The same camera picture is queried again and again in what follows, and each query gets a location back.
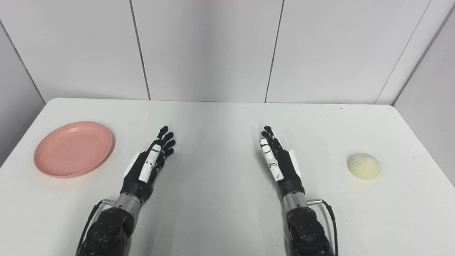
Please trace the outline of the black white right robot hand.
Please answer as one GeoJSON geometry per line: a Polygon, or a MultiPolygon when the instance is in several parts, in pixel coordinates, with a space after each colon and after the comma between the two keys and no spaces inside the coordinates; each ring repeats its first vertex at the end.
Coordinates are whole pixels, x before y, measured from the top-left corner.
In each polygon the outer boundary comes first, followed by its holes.
{"type": "Polygon", "coordinates": [[[278,185],[281,197],[283,198],[289,193],[305,194],[302,180],[296,172],[290,152],[283,147],[270,126],[264,126],[261,135],[262,138],[259,140],[259,144],[272,176],[278,185]]]}

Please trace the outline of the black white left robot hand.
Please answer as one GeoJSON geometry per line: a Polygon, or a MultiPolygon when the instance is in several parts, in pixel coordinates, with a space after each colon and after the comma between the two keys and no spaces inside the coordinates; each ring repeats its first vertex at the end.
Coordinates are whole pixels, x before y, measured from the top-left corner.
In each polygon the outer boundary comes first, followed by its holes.
{"type": "Polygon", "coordinates": [[[125,171],[120,193],[135,196],[140,204],[147,202],[166,159],[174,153],[175,144],[174,133],[168,126],[162,127],[149,148],[133,157],[125,171]]]}

